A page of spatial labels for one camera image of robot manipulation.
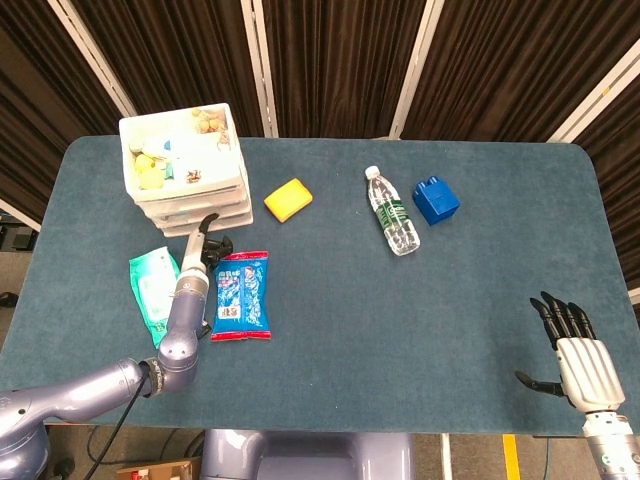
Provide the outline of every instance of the robotic hand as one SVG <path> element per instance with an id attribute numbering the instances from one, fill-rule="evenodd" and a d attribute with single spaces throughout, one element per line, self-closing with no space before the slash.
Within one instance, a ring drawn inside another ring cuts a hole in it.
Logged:
<path id="1" fill-rule="evenodd" d="M 207 327 L 203 320 L 209 290 L 207 268 L 215 268 L 221 258 L 233 252 L 226 236 L 222 241 L 206 238 L 209 224 L 216 218 L 215 213 L 205 217 L 189 236 L 168 333 L 157 357 L 140 363 L 126 358 L 63 384 L 0 392 L 0 480 L 34 479 L 45 468 L 49 441 L 43 422 L 47 418 L 86 422 L 129 403 L 126 415 L 139 395 L 172 392 L 193 382 L 198 339 Z"/>
<path id="2" fill-rule="evenodd" d="M 538 382 L 520 371 L 516 377 L 536 392 L 567 397 L 586 414 L 582 431 L 603 480 L 640 480 L 640 446 L 627 418 L 616 414 L 625 397 L 607 347 L 580 307 L 541 295 L 546 305 L 535 298 L 531 304 L 556 352 L 562 383 Z"/>

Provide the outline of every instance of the white robotic hand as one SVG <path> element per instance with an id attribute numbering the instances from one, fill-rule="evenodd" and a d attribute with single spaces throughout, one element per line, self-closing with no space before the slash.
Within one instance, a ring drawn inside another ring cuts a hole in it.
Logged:
<path id="1" fill-rule="evenodd" d="M 596 340 L 580 307 L 546 292 L 541 295 L 547 305 L 535 298 L 531 304 L 556 351 L 562 382 L 537 382 L 520 371 L 516 377 L 534 391 L 566 396 L 586 414 L 582 430 L 602 479 L 640 480 L 640 446 L 627 418 L 616 414 L 625 398 L 607 347 Z"/>

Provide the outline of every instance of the bottle cap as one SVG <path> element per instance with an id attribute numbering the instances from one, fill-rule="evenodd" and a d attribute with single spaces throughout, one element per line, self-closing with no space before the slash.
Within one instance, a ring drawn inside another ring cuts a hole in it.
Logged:
<path id="1" fill-rule="evenodd" d="M 378 170 L 378 167 L 375 165 L 372 165 L 364 171 L 364 175 L 367 177 L 367 180 L 371 180 L 372 178 L 380 175 L 380 170 Z"/>

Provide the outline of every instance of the blue table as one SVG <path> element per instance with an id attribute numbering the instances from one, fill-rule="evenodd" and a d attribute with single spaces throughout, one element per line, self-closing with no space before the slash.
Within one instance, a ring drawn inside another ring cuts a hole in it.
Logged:
<path id="1" fill-rule="evenodd" d="M 581 305 L 608 345 L 640 427 L 640 332 L 588 156 L 574 145 L 242 139 L 255 222 L 227 233 L 270 251 L 270 342 L 202 342 L 186 391 L 136 404 L 148 426 L 575 435 L 581 414 L 513 375 L 558 378 L 529 297 Z M 124 189 L 117 136 L 67 151 L 0 357 L 0 389 L 153 355 L 130 258 L 167 241 Z M 363 171 L 404 198 L 422 246 L 387 247 Z M 459 196 L 429 227 L 411 200 L 439 175 Z M 313 203 L 279 224 L 262 204 L 298 177 Z M 213 312 L 210 295 L 207 319 Z M 120 411 L 97 419 L 113 423 Z"/>

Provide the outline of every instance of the yellow sponge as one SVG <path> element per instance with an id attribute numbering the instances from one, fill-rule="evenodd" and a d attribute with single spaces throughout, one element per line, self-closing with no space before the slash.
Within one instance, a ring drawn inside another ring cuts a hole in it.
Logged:
<path id="1" fill-rule="evenodd" d="M 294 178 L 265 198 L 264 204 L 280 220 L 280 223 L 284 223 L 293 214 L 309 205 L 312 200 L 313 197 L 307 187 Z"/>

